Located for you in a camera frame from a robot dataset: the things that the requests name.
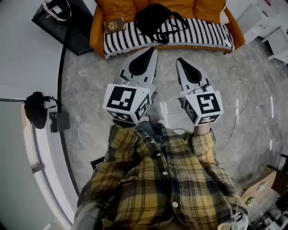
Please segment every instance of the striped blanket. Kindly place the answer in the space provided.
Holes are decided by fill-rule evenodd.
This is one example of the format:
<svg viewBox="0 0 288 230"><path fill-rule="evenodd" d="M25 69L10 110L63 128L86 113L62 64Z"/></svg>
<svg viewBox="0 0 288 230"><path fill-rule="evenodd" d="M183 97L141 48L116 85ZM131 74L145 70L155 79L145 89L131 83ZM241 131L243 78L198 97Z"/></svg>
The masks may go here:
<svg viewBox="0 0 288 230"><path fill-rule="evenodd" d="M225 25L218 25L196 18L187 19L189 27L186 30L169 34L168 46L202 46L212 48L222 48L227 51L234 51L234 41L232 35ZM158 30L158 32L166 32L176 30L172 27L177 25L182 29L182 24L175 18L167 19ZM104 55L108 59L120 53L127 53L134 49L148 46L162 45L159 42L151 41L151 39L143 34L135 26L134 22L126 23L126 30L106 34L104 32Z"/></svg>

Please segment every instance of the black bag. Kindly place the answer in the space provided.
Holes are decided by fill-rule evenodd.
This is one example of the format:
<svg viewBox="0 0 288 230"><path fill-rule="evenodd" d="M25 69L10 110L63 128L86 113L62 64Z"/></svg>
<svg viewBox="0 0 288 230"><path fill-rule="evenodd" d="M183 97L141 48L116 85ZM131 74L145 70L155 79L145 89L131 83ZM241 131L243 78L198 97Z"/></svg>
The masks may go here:
<svg viewBox="0 0 288 230"><path fill-rule="evenodd" d="M53 97L44 97L41 92L34 92L31 96L27 97L24 105L26 117L32 125L38 129L43 129L46 123L47 110L56 106L51 106L47 109L44 108L44 102L54 100L57 105L58 101Z"/></svg>
<svg viewBox="0 0 288 230"><path fill-rule="evenodd" d="M147 35L151 41L155 40L157 42L167 44L169 42L169 34L175 34L176 32L181 31L181 29L177 25L173 25L171 21L171 26L177 27L177 30L162 33L157 31L161 25L171 17L171 15L182 23L183 30L188 28L187 20L184 20L179 13L172 12L165 6L158 3L149 5L148 7L139 11L135 17L135 23L139 30L141 30L142 34ZM155 39L153 35L159 35L161 39Z"/></svg>

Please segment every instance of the marble floor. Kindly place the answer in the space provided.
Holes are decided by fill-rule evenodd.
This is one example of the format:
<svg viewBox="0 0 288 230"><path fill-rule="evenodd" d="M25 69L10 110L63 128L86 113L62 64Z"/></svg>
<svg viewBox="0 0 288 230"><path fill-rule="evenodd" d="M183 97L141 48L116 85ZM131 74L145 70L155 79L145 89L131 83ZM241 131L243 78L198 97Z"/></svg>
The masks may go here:
<svg viewBox="0 0 288 230"><path fill-rule="evenodd" d="M232 77L230 70L237 64L231 54L159 50L154 82L158 95L148 114L152 120L163 117L171 129L193 131L192 122L177 101L181 87L175 61L183 57L202 66L220 91L225 108L220 120L212 125L217 160L235 181L245 185L258 178L266 165L278 167L281 153L288 154L288 67L268 61L268 54L260 40L236 50L241 70ZM92 174L90 161L105 154L112 121L102 110L103 98L107 84L119 74L127 57L124 54L103 60L94 52L81 56L66 53L62 101L63 109L70 114L71 128L65 131L65 138L79 190ZM255 207L259 211L263 205Z"/></svg>

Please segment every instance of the plaid shirt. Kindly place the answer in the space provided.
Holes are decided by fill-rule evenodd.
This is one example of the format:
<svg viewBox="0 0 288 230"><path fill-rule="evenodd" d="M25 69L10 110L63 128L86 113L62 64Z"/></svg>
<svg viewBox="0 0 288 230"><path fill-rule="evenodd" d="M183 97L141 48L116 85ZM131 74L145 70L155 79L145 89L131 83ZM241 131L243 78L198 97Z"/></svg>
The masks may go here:
<svg viewBox="0 0 288 230"><path fill-rule="evenodd" d="M112 126L104 163L79 197L73 229L99 223L154 229L173 219L185 229L230 229L237 206L245 206L228 173L215 165L211 132L194 137L163 128L162 134L164 151L145 132Z"/></svg>

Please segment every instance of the white cube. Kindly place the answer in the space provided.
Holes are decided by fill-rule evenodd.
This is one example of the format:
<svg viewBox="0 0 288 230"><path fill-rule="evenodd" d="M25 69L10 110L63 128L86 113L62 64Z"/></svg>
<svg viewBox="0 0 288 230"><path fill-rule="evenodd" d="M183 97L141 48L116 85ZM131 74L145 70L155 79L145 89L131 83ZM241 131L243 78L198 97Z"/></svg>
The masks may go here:
<svg viewBox="0 0 288 230"><path fill-rule="evenodd" d="M185 95L184 109L195 126L216 122L224 112L219 91Z"/></svg>
<svg viewBox="0 0 288 230"><path fill-rule="evenodd" d="M151 104L148 88L108 84L103 109L115 120L137 124Z"/></svg>

